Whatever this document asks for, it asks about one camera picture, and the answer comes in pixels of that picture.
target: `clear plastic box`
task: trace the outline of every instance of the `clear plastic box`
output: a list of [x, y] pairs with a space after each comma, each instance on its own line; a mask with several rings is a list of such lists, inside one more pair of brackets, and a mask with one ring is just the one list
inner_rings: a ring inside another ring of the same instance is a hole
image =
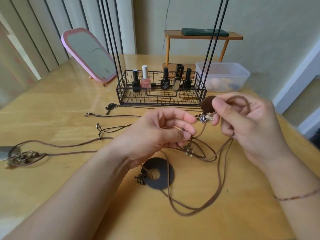
[[[195, 65], [195, 71], [201, 76], [203, 62]], [[208, 65], [205, 66], [202, 81], [205, 80]], [[236, 92], [240, 91], [250, 76], [250, 72], [238, 63], [212, 62], [205, 87], [209, 92]]]

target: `wire basket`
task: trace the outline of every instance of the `wire basket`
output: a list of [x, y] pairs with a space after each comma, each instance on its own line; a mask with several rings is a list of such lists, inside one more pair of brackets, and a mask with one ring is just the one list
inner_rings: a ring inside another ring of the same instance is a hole
[[[180, 88], [176, 91], [172, 90], [174, 74], [175, 72], [168, 73], [169, 89], [161, 89], [163, 72], [148, 71], [152, 85], [151, 90], [141, 88], [139, 92], [135, 92], [136, 88], [132, 87], [133, 70], [125, 70], [116, 88], [119, 103], [122, 105], [199, 106], [205, 98], [207, 90], [198, 72], [191, 72], [192, 83], [190, 89], [182, 88], [182, 81], [186, 77], [186, 72], [183, 72]], [[139, 78], [142, 77], [141, 70], [138, 71], [138, 76]]]

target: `hand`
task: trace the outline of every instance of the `hand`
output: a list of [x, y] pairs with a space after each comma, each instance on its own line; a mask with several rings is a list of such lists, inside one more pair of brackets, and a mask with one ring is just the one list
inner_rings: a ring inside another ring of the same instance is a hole
[[182, 146], [195, 135], [191, 125], [195, 122], [197, 119], [182, 109], [153, 109], [113, 139], [111, 145], [127, 159], [130, 168], [135, 168], [163, 147], [177, 147], [177, 143]]
[[[250, 113], [243, 99], [250, 104]], [[242, 93], [226, 93], [212, 100], [216, 110], [212, 125], [217, 125], [221, 117], [221, 131], [224, 135], [238, 140], [248, 159], [263, 172], [268, 166], [290, 153], [281, 132], [272, 102]]]

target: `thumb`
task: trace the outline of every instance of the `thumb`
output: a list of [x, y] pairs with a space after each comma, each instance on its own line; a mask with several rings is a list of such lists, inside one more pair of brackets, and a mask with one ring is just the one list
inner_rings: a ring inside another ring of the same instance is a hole
[[215, 97], [212, 100], [212, 107], [215, 109], [218, 115], [224, 118], [233, 127], [237, 127], [240, 125], [245, 126], [250, 122], [246, 117], [243, 117], [232, 106], [227, 104], [221, 98]]
[[161, 143], [184, 142], [190, 138], [191, 134], [185, 130], [179, 130], [177, 128], [162, 129]]

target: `bracelet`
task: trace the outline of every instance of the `bracelet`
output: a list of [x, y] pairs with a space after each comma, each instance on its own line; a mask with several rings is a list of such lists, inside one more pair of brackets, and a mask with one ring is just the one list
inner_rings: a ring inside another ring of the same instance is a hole
[[278, 198], [277, 196], [274, 196], [275, 199], [277, 201], [287, 201], [287, 200], [296, 200], [296, 199], [303, 199], [303, 198], [307, 198], [311, 195], [315, 195], [316, 193], [319, 193], [320, 192], [320, 188], [318, 189], [315, 189], [314, 191], [312, 192], [309, 192], [309, 193], [306, 193], [306, 194], [303, 194], [303, 195], [297, 195], [297, 196], [294, 196], [294, 197], [290, 197], [290, 198]]

